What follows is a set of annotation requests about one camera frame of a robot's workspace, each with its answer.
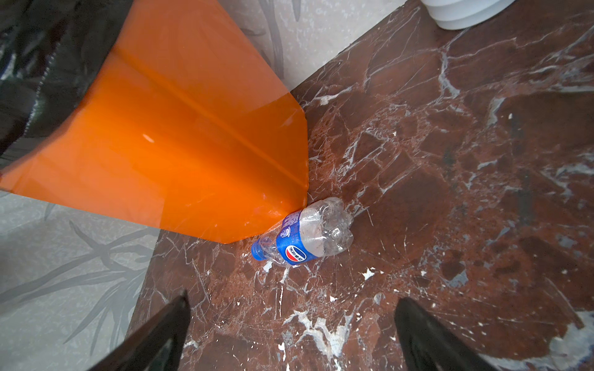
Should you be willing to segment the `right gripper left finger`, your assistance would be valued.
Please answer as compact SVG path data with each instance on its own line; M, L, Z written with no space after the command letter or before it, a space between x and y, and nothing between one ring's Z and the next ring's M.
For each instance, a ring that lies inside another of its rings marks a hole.
M169 304L91 369L177 370L191 320L188 294Z

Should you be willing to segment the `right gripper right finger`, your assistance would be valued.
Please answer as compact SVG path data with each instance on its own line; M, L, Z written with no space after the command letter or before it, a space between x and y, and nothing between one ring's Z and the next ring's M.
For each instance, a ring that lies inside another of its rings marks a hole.
M401 298L394 322L409 370L494 370L412 298Z

